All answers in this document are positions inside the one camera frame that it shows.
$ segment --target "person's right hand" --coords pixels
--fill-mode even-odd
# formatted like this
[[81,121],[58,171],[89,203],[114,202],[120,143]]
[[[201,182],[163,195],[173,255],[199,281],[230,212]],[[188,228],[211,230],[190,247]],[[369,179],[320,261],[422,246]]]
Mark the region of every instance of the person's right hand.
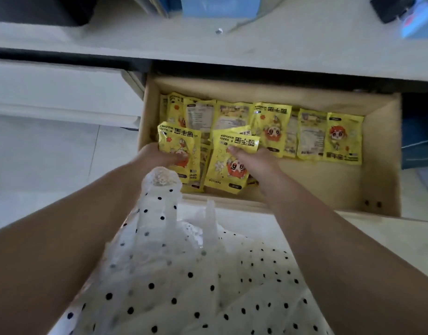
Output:
[[277,158],[267,148],[260,148],[255,154],[245,152],[235,146],[229,146],[228,151],[243,163],[250,174],[259,182],[263,182],[270,176],[282,173]]

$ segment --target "blue plastic bin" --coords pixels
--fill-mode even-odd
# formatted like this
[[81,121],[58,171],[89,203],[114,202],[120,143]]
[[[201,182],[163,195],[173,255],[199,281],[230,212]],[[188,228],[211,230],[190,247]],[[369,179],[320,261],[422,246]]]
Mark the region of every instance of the blue plastic bin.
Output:
[[183,16],[254,18],[260,0],[181,0]]

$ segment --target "hand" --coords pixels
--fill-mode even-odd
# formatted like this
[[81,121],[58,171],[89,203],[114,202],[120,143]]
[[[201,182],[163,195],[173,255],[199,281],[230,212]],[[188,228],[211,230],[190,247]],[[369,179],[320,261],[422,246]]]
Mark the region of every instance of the hand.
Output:
[[228,152],[237,157],[259,182],[265,181],[269,176],[282,173],[277,158],[267,148],[260,148],[255,154],[250,154],[238,147],[229,146]]
[[158,150],[158,143],[149,143],[141,148],[138,155],[129,163],[134,165],[142,176],[155,167],[168,167],[183,161],[186,154],[165,153]]

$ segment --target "white flower illustration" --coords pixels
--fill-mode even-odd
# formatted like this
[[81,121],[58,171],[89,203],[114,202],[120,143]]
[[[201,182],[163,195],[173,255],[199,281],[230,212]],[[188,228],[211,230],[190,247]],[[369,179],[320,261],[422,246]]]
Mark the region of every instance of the white flower illustration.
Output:
[[217,161],[215,164],[215,171],[222,171],[223,168],[225,168],[225,165],[222,161]]

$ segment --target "black object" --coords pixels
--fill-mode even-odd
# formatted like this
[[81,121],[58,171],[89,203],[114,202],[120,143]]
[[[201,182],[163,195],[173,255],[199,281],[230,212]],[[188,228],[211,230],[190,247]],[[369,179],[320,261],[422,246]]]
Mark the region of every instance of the black object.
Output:
[[93,16],[96,0],[0,0],[0,22],[78,27]]
[[383,23],[394,21],[415,4],[415,0],[371,0],[371,5]]

